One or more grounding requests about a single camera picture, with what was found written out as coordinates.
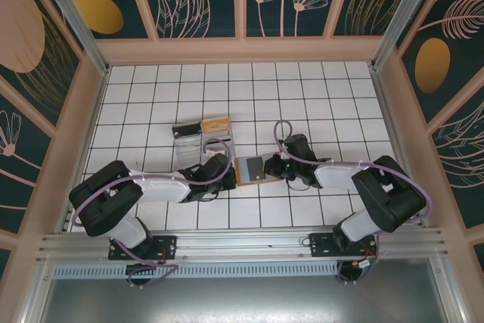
yellow oval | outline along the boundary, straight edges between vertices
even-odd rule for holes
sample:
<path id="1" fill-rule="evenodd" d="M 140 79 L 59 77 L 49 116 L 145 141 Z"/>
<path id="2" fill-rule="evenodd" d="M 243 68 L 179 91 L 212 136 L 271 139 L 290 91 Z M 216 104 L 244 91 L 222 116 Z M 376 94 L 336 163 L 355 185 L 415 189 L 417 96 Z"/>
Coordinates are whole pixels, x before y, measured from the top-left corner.
<path id="1" fill-rule="evenodd" d="M 0 64 L 30 72 L 44 54 L 45 30 L 35 0 L 0 0 Z"/>
<path id="2" fill-rule="evenodd" d="M 88 27 L 102 34 L 119 32 L 123 14 L 112 0 L 74 0 Z"/>
<path id="3" fill-rule="evenodd" d="M 451 64 L 451 52 L 444 41 L 431 38 L 420 47 L 415 62 L 415 80 L 423 92 L 437 90 L 447 76 Z"/>

enclosure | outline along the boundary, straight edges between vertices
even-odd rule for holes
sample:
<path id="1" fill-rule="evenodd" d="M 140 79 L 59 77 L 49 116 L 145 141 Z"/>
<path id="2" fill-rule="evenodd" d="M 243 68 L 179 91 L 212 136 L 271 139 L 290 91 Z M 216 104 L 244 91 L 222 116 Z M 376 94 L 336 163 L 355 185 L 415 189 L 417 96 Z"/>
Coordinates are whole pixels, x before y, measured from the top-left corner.
<path id="1" fill-rule="evenodd" d="M 0 8 L 2 321 L 484 317 L 482 0 Z M 174 172 L 172 126 L 221 116 L 237 158 L 278 152 L 278 120 L 317 158 L 389 155 L 433 212 L 381 234 L 378 264 L 353 285 L 335 279 L 339 258 L 314 257 L 304 241 L 363 210 L 357 192 L 270 182 L 138 203 L 129 215 L 177 238 L 178 271 L 130 290 L 132 262 L 109 260 L 107 237 L 73 225 L 69 192 L 113 160 Z"/>

wall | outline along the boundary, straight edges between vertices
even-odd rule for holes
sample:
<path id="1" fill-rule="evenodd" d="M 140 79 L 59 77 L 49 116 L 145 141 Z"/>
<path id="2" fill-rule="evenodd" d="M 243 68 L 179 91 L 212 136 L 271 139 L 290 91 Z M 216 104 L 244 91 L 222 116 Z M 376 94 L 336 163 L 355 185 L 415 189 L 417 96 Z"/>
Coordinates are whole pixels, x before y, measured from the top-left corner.
<path id="1" fill-rule="evenodd" d="M 17 314 L 54 232 L 100 73 L 49 0 L 0 0 L 0 312 Z"/>
<path id="2" fill-rule="evenodd" d="M 401 0 L 74 0 L 111 64 L 369 60 Z"/>
<path id="3" fill-rule="evenodd" d="M 436 202 L 432 225 L 442 227 L 474 318 L 483 317 L 484 2 L 419 9 L 383 81 L 414 175 Z"/>

vent grille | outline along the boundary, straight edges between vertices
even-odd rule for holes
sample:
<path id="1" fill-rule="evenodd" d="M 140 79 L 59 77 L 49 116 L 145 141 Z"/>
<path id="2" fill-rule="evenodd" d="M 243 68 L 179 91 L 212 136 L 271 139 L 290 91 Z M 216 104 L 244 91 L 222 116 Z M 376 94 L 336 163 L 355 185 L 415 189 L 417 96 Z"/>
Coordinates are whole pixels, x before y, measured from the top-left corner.
<path id="1" fill-rule="evenodd" d="M 64 265 L 56 266 L 53 279 L 124 279 L 127 265 Z M 139 272 L 133 278 L 159 277 L 168 268 Z M 255 278 L 277 276 L 335 275 L 337 263 L 318 262 L 249 262 L 234 264 L 179 264 L 169 278 Z"/>

white arm segment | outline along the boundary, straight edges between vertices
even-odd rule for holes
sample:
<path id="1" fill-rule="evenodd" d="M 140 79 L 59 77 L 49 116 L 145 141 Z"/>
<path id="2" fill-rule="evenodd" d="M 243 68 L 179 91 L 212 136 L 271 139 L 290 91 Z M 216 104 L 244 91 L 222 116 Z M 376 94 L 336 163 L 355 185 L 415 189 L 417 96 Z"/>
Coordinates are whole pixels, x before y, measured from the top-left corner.
<path id="1" fill-rule="evenodd" d="M 131 170 L 130 175 L 142 175 L 146 173 Z M 178 178 L 184 178 L 178 172 L 167 174 Z M 169 179 L 136 179 L 134 183 L 141 187 L 143 196 L 137 203 L 143 202 L 182 202 L 190 193 L 190 187 L 185 183 L 171 181 Z M 141 223 L 135 217 L 126 214 L 119 223 L 108 233 L 111 238 L 121 241 L 126 247 L 132 249 L 138 246 L 146 238 L 146 232 Z"/>
<path id="2" fill-rule="evenodd" d="M 342 188 L 356 191 L 355 184 L 351 179 L 361 168 L 346 166 L 320 166 L 315 170 L 318 183 L 323 188 Z M 341 224 L 344 234 L 353 242 L 360 241 L 369 234 L 374 234 L 380 230 L 368 215 L 368 211 L 363 209 L 351 215 Z"/>

